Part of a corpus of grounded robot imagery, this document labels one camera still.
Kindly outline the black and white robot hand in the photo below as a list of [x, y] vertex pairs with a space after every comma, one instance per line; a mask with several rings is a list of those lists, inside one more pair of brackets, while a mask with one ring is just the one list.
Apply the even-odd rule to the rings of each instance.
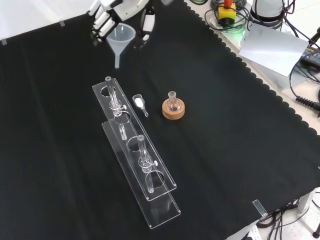
[[140, 30], [136, 32], [134, 48], [141, 49], [148, 42], [156, 22], [156, 13], [150, 0], [94, 0], [89, 10], [93, 19], [90, 38], [96, 46], [126, 20], [140, 16]]

